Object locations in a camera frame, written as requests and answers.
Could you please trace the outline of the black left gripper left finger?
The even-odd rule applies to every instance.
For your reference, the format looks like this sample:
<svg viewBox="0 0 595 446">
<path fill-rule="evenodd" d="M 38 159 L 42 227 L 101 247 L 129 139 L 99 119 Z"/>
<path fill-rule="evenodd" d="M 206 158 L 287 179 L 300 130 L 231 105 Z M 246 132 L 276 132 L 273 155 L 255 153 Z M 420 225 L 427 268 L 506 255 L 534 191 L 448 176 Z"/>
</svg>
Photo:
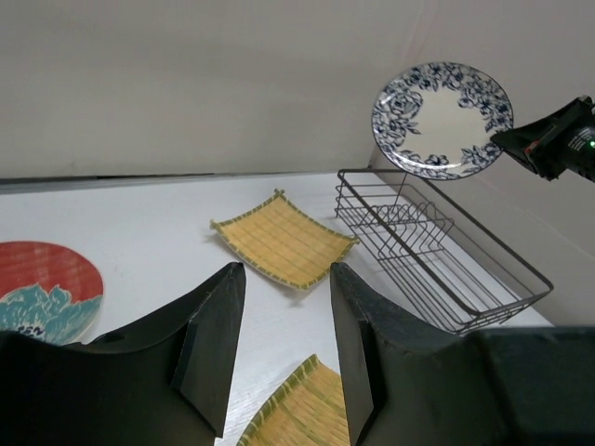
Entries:
<svg viewBox="0 0 595 446">
<path fill-rule="evenodd" d="M 94 341 L 1 334 L 5 445 L 211 445 L 223 435 L 246 277 L 231 262 Z"/>
</svg>

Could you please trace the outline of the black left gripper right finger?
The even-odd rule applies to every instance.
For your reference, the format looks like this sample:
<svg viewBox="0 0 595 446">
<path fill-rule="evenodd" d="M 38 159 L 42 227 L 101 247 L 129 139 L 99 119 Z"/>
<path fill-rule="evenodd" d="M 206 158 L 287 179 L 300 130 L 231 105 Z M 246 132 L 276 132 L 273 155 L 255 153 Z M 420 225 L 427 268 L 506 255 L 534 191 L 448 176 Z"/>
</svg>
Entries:
<svg viewBox="0 0 595 446">
<path fill-rule="evenodd" d="M 590 445 L 594 331 L 485 329 L 422 321 L 354 270 L 330 270 L 354 445 Z"/>
</svg>

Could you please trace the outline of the fan-shaped bamboo tray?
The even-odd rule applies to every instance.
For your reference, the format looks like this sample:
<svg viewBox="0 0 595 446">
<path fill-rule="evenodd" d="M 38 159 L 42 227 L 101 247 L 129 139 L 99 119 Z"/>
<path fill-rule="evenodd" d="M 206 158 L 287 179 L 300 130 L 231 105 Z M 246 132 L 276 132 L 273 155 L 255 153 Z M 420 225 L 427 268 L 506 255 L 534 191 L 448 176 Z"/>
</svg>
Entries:
<svg viewBox="0 0 595 446">
<path fill-rule="evenodd" d="M 239 446 L 349 446 L 341 377 L 312 354 L 263 403 Z"/>
</svg>

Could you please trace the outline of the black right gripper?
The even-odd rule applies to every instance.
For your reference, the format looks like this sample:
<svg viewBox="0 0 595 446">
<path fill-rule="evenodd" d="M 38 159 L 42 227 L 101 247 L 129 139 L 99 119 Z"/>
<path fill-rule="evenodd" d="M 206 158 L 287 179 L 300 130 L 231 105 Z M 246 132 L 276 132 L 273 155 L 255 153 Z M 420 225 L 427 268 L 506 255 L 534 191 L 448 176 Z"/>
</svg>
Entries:
<svg viewBox="0 0 595 446">
<path fill-rule="evenodd" d="M 548 181 L 569 170 L 594 182 L 594 100 L 589 96 L 529 125 L 496 133 L 490 141 Z"/>
</svg>

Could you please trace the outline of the blue white floral plate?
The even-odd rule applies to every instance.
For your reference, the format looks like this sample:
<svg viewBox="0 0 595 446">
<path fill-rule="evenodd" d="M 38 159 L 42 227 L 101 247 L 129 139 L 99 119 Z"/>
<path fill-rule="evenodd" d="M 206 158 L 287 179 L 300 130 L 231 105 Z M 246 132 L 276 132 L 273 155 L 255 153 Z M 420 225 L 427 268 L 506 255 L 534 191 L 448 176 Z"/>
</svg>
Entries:
<svg viewBox="0 0 595 446">
<path fill-rule="evenodd" d="M 381 153 L 405 173 L 458 180 L 493 164 L 491 136 L 513 128 L 513 109 L 488 74 L 457 62 L 409 68 L 380 91 L 371 113 Z"/>
</svg>

